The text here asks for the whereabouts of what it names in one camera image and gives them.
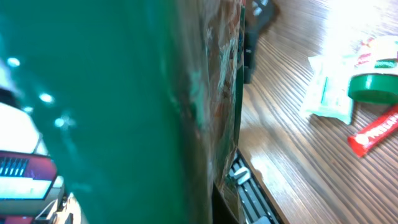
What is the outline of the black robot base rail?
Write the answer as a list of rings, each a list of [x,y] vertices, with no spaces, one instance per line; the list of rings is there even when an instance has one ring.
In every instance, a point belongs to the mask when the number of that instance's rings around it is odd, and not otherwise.
[[[246,223],[284,224],[239,150],[234,155],[229,177],[238,190]]]

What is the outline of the teal tissue pack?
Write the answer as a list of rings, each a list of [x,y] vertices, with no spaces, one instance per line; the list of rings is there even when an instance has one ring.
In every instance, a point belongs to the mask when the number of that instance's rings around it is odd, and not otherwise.
[[[336,118],[349,125],[354,101],[348,96],[354,69],[354,55],[313,56],[308,59],[313,70],[300,114]]]

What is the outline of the green lid spice jar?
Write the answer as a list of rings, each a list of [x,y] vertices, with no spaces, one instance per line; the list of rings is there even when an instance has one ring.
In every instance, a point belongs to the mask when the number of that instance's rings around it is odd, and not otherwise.
[[[396,35],[371,38],[361,43],[348,96],[363,103],[397,103]]]

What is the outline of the red coffee stick sachet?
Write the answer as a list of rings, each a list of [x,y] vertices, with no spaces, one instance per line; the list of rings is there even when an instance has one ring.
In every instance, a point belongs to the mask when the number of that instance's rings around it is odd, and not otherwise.
[[[349,136],[348,144],[358,157],[363,157],[396,129],[397,105],[394,105],[364,129]]]

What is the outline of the green 3M gloves package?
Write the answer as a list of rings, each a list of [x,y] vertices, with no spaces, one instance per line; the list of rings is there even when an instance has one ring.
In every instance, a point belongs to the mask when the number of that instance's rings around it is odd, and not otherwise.
[[[90,223],[246,221],[237,150],[241,1],[1,2],[1,58]]]

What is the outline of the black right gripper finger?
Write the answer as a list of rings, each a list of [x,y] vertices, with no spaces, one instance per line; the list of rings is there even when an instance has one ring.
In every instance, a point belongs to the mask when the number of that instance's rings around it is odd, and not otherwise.
[[[213,224],[238,224],[238,220],[224,201],[217,186],[213,184],[211,196]]]

